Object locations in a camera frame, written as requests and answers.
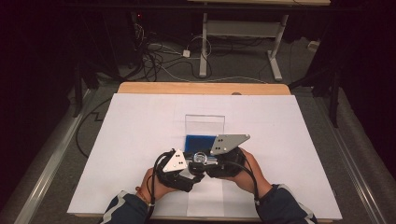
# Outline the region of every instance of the desk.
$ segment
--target desk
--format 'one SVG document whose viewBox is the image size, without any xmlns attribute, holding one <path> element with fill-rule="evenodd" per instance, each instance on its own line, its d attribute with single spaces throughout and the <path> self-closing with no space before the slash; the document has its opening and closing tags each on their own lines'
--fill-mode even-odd
<svg viewBox="0 0 396 224">
<path fill-rule="evenodd" d="M 209 3 L 236 3 L 236 4 L 261 4 L 261 5 L 304 5 L 304 6 L 328 6 L 330 0 L 191 0 L 193 2 Z M 274 47 L 267 51 L 269 64 L 276 81 L 282 80 L 282 75 L 276 61 L 276 54 L 286 28 L 289 15 L 283 15 L 280 22 L 256 22 L 256 21 L 210 21 L 207 13 L 204 13 L 202 31 L 202 53 L 200 61 L 200 77 L 206 77 L 207 64 L 207 36 L 208 35 L 231 35 L 251 37 L 274 37 Z"/>
<path fill-rule="evenodd" d="M 229 95 L 235 92 L 249 95 Z M 241 147 L 255 155 L 270 182 L 287 184 L 317 218 L 341 218 L 299 106 L 281 84 L 121 84 L 67 212 L 101 216 L 121 190 L 134 192 L 162 152 L 183 148 L 190 113 L 225 116 L 225 133 L 250 134 Z M 215 190 L 208 192 L 208 185 Z M 251 194 L 208 177 L 190 193 L 165 195 L 153 218 L 258 220 Z"/>
</svg>

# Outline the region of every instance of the white desk leg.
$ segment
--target white desk leg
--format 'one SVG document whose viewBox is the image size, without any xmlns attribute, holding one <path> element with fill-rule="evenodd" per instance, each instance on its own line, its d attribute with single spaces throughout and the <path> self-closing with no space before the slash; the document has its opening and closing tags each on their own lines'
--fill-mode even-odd
<svg viewBox="0 0 396 224">
<path fill-rule="evenodd" d="M 202 23 L 202 51 L 201 51 L 201 61 L 199 65 L 199 76 L 206 77 L 206 60 L 207 60 L 207 52 L 206 52 L 206 37 L 207 37 L 207 13 L 204 13 L 204 19 Z"/>
<path fill-rule="evenodd" d="M 280 74 L 279 66 L 276 62 L 276 53 L 279 48 L 280 41 L 282 40 L 283 32 L 286 28 L 286 22 L 288 21 L 289 15 L 284 15 L 282 17 L 282 22 L 279 24 L 279 28 L 277 30 L 275 45 L 273 50 L 268 50 L 268 60 L 270 61 L 271 68 L 273 70 L 274 78 L 276 81 L 282 81 L 282 75 Z"/>
</svg>

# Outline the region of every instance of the sleeve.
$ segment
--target sleeve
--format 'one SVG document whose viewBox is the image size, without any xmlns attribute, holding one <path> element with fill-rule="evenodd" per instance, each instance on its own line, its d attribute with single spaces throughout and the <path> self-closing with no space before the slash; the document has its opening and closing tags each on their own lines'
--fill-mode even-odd
<svg viewBox="0 0 396 224">
<path fill-rule="evenodd" d="M 147 215 L 146 203 L 136 195 L 122 191 L 111 201 L 100 224 L 143 224 Z"/>
<path fill-rule="evenodd" d="M 314 213 L 298 203 L 286 185 L 273 185 L 257 209 L 266 224 L 318 224 Z"/>
</svg>

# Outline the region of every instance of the white paper sheet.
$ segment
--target white paper sheet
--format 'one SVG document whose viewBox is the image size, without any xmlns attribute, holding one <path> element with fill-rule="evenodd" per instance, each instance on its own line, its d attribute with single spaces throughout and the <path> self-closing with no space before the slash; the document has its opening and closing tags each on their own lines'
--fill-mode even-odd
<svg viewBox="0 0 396 224">
<path fill-rule="evenodd" d="M 341 218 L 295 97 L 244 95 L 115 94 L 68 213 L 103 214 L 121 190 L 134 193 L 159 155 L 183 149 L 186 114 L 225 116 L 224 133 L 250 134 L 241 147 L 271 183 L 288 185 L 317 218 Z M 251 195 L 216 180 L 207 176 L 190 194 L 166 195 L 153 215 L 257 216 Z"/>
</svg>

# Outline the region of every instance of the wrist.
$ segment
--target wrist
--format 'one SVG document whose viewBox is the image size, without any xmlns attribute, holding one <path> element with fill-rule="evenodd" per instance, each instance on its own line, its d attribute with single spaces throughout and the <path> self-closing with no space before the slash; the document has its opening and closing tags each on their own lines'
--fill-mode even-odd
<svg viewBox="0 0 396 224">
<path fill-rule="evenodd" d="M 260 183 L 257 183 L 257 188 L 259 191 L 259 198 L 262 198 L 265 194 L 268 193 L 272 189 L 272 185 L 268 183 L 265 179 L 261 181 Z"/>
<path fill-rule="evenodd" d="M 142 200 L 147 206 L 150 205 L 150 199 L 149 193 L 145 193 L 141 188 L 136 187 L 136 194 L 135 196 L 138 197 L 140 200 Z"/>
</svg>

